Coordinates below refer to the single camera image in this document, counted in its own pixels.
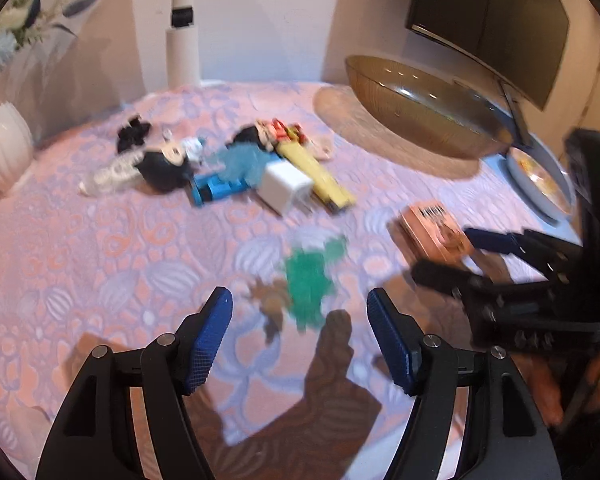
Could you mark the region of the person right hand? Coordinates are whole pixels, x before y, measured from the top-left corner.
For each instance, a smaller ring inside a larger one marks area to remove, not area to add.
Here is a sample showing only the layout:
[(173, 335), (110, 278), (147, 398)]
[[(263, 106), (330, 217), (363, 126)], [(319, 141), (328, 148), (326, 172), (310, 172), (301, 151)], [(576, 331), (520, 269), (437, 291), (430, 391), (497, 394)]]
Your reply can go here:
[(557, 365), (542, 356), (517, 353), (513, 359), (547, 427), (565, 426), (573, 403), (576, 414), (600, 410), (600, 352), (586, 367), (574, 364), (573, 377), (558, 377)]

